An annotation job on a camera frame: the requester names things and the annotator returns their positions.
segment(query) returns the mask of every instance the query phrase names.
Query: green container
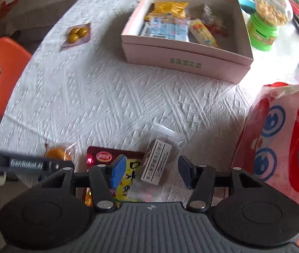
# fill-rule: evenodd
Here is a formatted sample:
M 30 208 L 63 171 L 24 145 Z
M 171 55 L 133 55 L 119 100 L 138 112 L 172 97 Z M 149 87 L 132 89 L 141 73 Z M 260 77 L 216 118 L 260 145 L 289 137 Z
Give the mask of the green container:
M 279 27 L 273 27 L 261 20 L 257 13 L 251 15 L 247 29 L 251 45 L 258 50 L 269 51 L 279 35 Z

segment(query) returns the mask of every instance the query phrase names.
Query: orange chair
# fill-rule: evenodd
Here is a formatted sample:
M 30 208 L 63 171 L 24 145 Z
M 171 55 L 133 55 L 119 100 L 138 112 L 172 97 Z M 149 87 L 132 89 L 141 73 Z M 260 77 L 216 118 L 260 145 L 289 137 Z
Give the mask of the orange chair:
M 8 37 L 0 38 L 0 116 L 4 114 L 10 95 L 31 59 L 31 54 Z

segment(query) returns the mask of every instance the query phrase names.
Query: plastic wrapper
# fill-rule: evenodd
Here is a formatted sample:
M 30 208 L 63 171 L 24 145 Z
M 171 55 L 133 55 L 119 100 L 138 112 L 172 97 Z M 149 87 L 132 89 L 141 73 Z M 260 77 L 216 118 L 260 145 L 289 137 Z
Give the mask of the plastic wrapper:
M 88 41 L 90 41 L 90 31 L 90 23 L 69 27 L 65 34 L 67 40 L 63 43 L 62 48 L 87 43 Z
M 132 183 L 137 176 L 142 159 L 144 157 L 143 152 L 126 151 L 119 149 L 109 149 L 102 147 L 90 146 L 87 151 L 87 168 L 89 169 L 95 165 L 110 165 L 119 155 L 126 156 L 126 170 L 120 184 L 116 190 L 111 190 L 112 195 L 115 196 L 119 202 L 138 201 L 137 199 L 130 199 L 127 194 L 128 190 L 132 186 Z M 87 206 L 92 206 L 90 188 L 84 189 L 83 201 Z
M 299 204 L 299 85 L 278 82 L 262 88 L 232 167 L 244 168 Z
M 171 13 L 174 17 L 185 18 L 185 8 L 187 5 L 188 3 L 179 2 L 155 2 L 154 10 L 151 13 L 158 14 L 160 16 Z M 145 21 L 149 21 L 149 14 L 145 16 Z
M 203 15 L 201 22 L 213 34 L 221 34 L 228 36 L 227 28 L 223 25 L 223 19 L 219 14 L 214 14 L 211 9 L 205 4 L 203 7 Z
M 167 181 L 167 165 L 177 166 L 184 145 L 184 136 L 160 124 L 154 124 L 142 167 L 135 178 L 128 197 L 144 202 L 160 202 Z
M 189 42 L 189 20 L 180 19 L 170 13 L 164 16 L 150 14 L 150 37 Z
M 151 25 L 149 22 L 144 23 L 144 27 L 140 33 L 140 36 L 147 36 L 149 37 L 151 34 Z
M 45 158 L 60 160 L 75 160 L 76 143 L 49 143 L 46 144 Z
M 214 36 L 199 19 L 191 20 L 189 29 L 200 44 L 220 47 Z

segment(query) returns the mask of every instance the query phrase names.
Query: textured white tablecloth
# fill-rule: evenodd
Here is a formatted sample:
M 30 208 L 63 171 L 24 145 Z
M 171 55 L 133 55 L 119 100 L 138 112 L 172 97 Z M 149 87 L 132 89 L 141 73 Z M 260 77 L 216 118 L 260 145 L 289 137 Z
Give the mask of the textured white tablecloth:
M 77 142 L 80 171 L 88 146 L 144 150 L 152 123 L 161 123 L 185 135 L 182 154 L 193 163 L 228 170 L 250 102 L 263 84 L 287 76 L 294 55 L 288 50 L 281 55 L 277 47 L 254 51 L 252 69 L 240 85 L 127 64 L 120 33 L 139 1 L 79 0 L 55 24 L 9 100 L 0 149 L 43 155 L 46 142 Z M 88 22 L 91 40 L 61 50 L 67 28 Z M 298 47 L 299 36 L 291 31 Z M 23 181 L 32 185 L 36 178 Z M 186 202 L 189 195 L 175 167 L 163 200 Z

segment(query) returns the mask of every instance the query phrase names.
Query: pink plastic bag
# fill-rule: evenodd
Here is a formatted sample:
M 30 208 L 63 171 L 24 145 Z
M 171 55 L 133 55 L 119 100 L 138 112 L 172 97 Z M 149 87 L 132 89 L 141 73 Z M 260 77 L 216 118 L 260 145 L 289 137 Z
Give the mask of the pink plastic bag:
M 299 85 L 262 88 L 237 142 L 234 166 L 299 204 Z

